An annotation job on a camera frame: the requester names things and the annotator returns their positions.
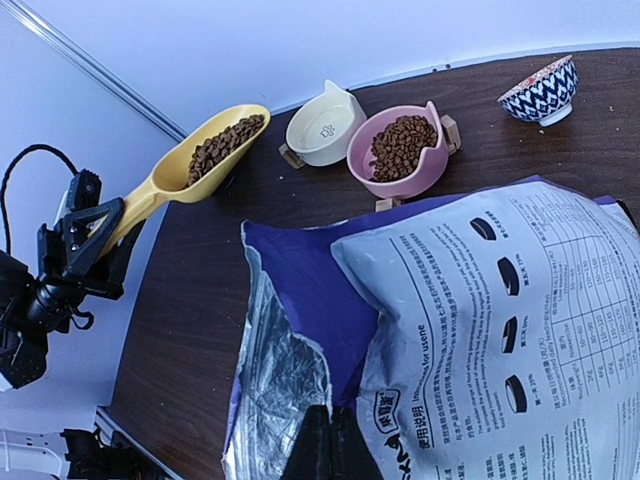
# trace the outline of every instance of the scoop handle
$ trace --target scoop handle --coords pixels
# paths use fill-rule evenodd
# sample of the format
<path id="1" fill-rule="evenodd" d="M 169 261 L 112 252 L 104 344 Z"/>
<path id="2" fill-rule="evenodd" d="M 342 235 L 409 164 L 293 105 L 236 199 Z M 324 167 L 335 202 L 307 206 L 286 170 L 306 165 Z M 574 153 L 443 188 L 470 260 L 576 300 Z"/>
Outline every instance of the scoop handle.
<path id="1" fill-rule="evenodd" d="M 165 203 L 167 203 L 166 196 L 151 182 L 151 178 L 145 180 L 124 199 L 124 215 L 100 256 L 111 251 L 116 243 L 129 233 L 133 227 L 142 220 L 149 218 L 153 212 Z"/>

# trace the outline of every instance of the bowl foot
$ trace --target bowl foot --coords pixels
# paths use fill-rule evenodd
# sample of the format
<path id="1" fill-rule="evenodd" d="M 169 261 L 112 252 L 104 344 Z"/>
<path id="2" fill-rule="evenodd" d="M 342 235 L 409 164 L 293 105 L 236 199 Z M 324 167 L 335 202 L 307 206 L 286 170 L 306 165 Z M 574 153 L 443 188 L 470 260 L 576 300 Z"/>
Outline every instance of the bowl foot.
<path id="1" fill-rule="evenodd" d="M 553 125 L 554 123 L 558 123 L 564 117 L 569 115 L 572 111 L 573 111 L 573 107 L 571 106 L 570 103 L 567 103 L 560 110 L 556 110 L 555 112 L 553 112 L 548 117 L 544 117 L 544 118 L 540 119 L 540 121 L 538 123 L 540 124 L 541 127 L 548 127 L 549 125 Z"/>

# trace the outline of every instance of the black cable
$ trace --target black cable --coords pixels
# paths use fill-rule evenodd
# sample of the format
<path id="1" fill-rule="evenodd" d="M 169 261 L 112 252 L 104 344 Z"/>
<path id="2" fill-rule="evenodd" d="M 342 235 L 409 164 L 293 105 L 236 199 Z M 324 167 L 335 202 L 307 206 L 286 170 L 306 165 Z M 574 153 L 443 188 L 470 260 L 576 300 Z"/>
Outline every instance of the black cable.
<path id="1" fill-rule="evenodd" d="M 7 186 L 9 184 L 9 177 L 11 177 L 11 173 L 13 169 L 16 168 L 20 160 L 26 157 L 28 154 L 35 152 L 37 150 L 45 150 L 49 153 L 54 154 L 60 160 L 64 162 L 64 164 L 71 170 L 71 173 L 75 176 L 78 174 L 78 169 L 75 167 L 73 162 L 69 160 L 69 158 L 62 153 L 57 148 L 54 148 L 50 145 L 37 143 L 35 145 L 31 145 L 30 147 L 25 148 L 22 152 L 18 154 L 16 158 L 14 158 L 7 170 L 4 172 L 4 177 L 2 178 L 2 188 L 0 189 L 0 209 L 2 210 L 2 222 L 4 224 L 4 235 L 6 239 L 6 252 L 7 255 L 11 255 L 11 230 L 9 229 L 9 214 L 7 212 L 7 204 L 6 204 L 6 195 L 7 195 Z"/>

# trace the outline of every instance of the pink bowl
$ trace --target pink bowl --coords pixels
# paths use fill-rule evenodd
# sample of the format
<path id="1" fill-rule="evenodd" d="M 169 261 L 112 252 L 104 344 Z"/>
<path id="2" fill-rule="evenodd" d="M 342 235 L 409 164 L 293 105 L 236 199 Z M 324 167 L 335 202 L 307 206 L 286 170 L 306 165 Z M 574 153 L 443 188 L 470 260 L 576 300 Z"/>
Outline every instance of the pink bowl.
<path id="1" fill-rule="evenodd" d="M 426 117 L 438 131 L 438 143 L 433 148 L 422 149 L 418 167 L 408 177 L 395 182 L 372 182 L 369 179 L 373 178 L 374 169 L 369 163 L 375 160 L 371 153 L 373 137 L 403 115 Z M 442 133 L 440 116 L 433 102 L 428 102 L 426 107 L 393 107 L 374 115 L 356 131 L 347 150 L 347 165 L 353 176 L 380 198 L 411 198 L 420 195 L 438 181 L 447 168 L 448 161 L 449 149 Z"/>

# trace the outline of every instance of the white bowl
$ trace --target white bowl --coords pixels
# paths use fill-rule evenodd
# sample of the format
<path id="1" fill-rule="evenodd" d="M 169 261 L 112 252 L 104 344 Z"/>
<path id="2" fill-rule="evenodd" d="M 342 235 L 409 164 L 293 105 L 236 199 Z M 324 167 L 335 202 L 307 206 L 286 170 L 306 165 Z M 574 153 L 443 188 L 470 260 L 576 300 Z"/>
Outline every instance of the white bowl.
<path id="1" fill-rule="evenodd" d="M 289 122 L 287 145 L 308 165 L 331 165 L 346 158 L 351 138 L 366 119 L 356 97 L 326 80 L 324 93 Z"/>

